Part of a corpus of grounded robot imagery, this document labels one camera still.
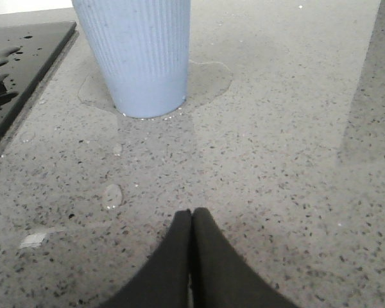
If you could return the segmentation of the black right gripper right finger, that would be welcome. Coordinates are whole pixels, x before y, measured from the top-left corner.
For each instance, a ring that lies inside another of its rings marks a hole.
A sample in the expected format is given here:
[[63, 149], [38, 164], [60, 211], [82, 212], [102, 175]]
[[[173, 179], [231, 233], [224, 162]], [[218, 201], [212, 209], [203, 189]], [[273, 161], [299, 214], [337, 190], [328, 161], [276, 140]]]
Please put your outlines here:
[[203, 207], [192, 215], [190, 271], [195, 307], [296, 306], [245, 263]]

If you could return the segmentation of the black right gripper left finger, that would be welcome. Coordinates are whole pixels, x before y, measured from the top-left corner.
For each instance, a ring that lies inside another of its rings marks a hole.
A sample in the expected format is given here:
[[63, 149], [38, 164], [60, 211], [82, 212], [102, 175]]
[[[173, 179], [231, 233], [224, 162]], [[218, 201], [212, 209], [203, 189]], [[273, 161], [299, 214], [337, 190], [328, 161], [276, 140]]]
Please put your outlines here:
[[157, 249], [136, 275], [101, 307], [187, 307], [191, 211], [174, 215]]

